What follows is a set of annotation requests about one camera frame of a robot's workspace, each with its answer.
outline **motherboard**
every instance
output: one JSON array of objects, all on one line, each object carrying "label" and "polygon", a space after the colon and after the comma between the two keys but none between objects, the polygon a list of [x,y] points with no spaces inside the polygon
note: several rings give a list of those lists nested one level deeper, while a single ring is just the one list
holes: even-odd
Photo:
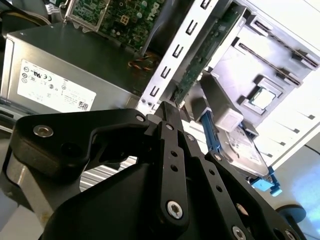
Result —
[{"label": "motherboard", "polygon": [[[73,15],[97,25],[108,0],[78,0]],[[110,0],[99,33],[139,51],[146,43],[165,0]]]}]

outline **metal bracket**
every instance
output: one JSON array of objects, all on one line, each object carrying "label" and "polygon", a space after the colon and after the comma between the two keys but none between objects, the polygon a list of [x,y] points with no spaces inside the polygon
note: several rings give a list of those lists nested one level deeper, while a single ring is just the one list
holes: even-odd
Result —
[{"label": "metal bracket", "polygon": [[[228,240],[271,240],[279,234],[288,240],[286,232],[296,237],[224,157],[216,152],[202,154],[195,137],[180,129],[182,121],[174,109],[160,105],[157,114],[163,117],[158,124],[134,109],[20,119],[3,171],[21,188],[45,225],[42,239],[95,240],[107,231],[109,238],[119,240],[197,240],[210,236],[213,229],[216,236]],[[138,161],[80,193],[75,173],[83,170],[82,160],[86,163],[91,154],[96,133],[97,138],[103,136],[119,145],[108,153],[129,150]],[[62,140],[73,140],[84,158],[62,157],[57,148]],[[72,148],[65,150],[79,154]],[[57,169],[64,175],[71,173],[67,179],[73,181],[52,175],[53,164],[57,165],[53,173]],[[238,203],[247,210],[249,221],[237,211]]]},{"label": "metal bracket", "polygon": [[137,110],[152,112],[218,0],[195,0],[141,96]]},{"label": "metal bracket", "polygon": [[[100,12],[100,16],[99,16],[99,19],[98,19],[96,25],[88,23],[88,22],[84,21],[83,19],[81,19],[80,17],[73,14],[75,7],[76,7],[76,4],[78,3],[78,0],[68,0],[68,1],[70,1],[70,3],[69,3],[68,9],[66,10],[65,16],[62,18],[63,21],[64,22],[66,22],[67,20],[72,21],[75,28],[82,26],[83,27],[82,31],[84,33],[91,32],[91,31],[98,32],[99,28],[102,24],[102,21],[105,18],[107,9],[109,7],[110,0],[105,0],[105,8]],[[66,4],[67,3],[60,5],[59,8],[61,9],[62,7],[65,7]]]}]

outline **circuit board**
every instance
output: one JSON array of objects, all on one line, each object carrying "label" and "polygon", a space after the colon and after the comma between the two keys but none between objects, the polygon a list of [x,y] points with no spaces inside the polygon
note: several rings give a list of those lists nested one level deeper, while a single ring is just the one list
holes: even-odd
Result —
[{"label": "circuit board", "polygon": [[177,106],[184,101],[188,92],[195,84],[204,68],[210,62],[214,53],[217,51],[219,46],[228,36],[230,30],[235,26],[236,22],[242,16],[243,12],[238,11],[236,9],[237,7],[238,6],[230,7],[225,12],[223,17],[213,25],[201,47],[192,59],[176,91],[173,93],[173,99]]},{"label": "circuit board", "polygon": [[[99,33],[139,51],[146,43],[165,0],[110,0]],[[73,15],[97,25],[106,0],[78,0]]]}]

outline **aluminum surface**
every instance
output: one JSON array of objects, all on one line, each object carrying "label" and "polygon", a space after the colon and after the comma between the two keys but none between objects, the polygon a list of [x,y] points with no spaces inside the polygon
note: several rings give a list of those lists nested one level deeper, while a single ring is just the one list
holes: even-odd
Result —
[{"label": "aluminum surface", "polygon": [[135,164],[137,161],[136,157],[128,157],[128,159],[121,163],[120,169],[115,170],[113,168],[101,165],[94,169],[90,169],[88,171],[85,171],[81,175],[80,179],[80,190],[83,192],[87,190],[88,188],[93,187],[94,185],[102,182],[103,180],[106,180],[110,178],[111,176],[117,174],[119,171],[122,171],[133,164]]},{"label": "aluminum surface", "polygon": [[42,226],[47,224],[57,207],[80,193],[79,181],[63,187],[50,179],[45,180],[40,173],[31,171],[19,162],[13,154],[8,162],[6,174],[21,188]]}]

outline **power supply label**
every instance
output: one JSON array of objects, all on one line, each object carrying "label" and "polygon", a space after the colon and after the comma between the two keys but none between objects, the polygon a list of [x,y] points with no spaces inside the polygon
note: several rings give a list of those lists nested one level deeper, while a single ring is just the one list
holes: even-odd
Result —
[{"label": "power supply label", "polygon": [[61,113],[90,111],[96,93],[22,60],[17,94]]}]

